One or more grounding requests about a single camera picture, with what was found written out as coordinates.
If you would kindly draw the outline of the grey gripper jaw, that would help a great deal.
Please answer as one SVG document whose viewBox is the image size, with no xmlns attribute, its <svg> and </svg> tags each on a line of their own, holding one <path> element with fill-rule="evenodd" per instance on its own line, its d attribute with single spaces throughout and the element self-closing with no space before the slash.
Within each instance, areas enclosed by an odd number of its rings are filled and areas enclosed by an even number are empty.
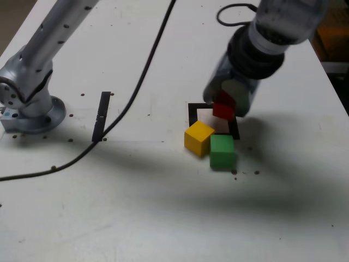
<svg viewBox="0 0 349 262">
<path fill-rule="evenodd" d="M 260 80 L 235 76 L 225 80 L 222 89 L 235 101 L 235 114 L 237 117 L 245 117 L 250 111 Z"/>
<path fill-rule="evenodd" d="M 206 104 L 212 104 L 221 90 L 224 81 L 231 79 L 231 64 L 227 53 L 224 53 L 213 70 L 207 86 L 203 91 L 203 100 Z"/>
</svg>

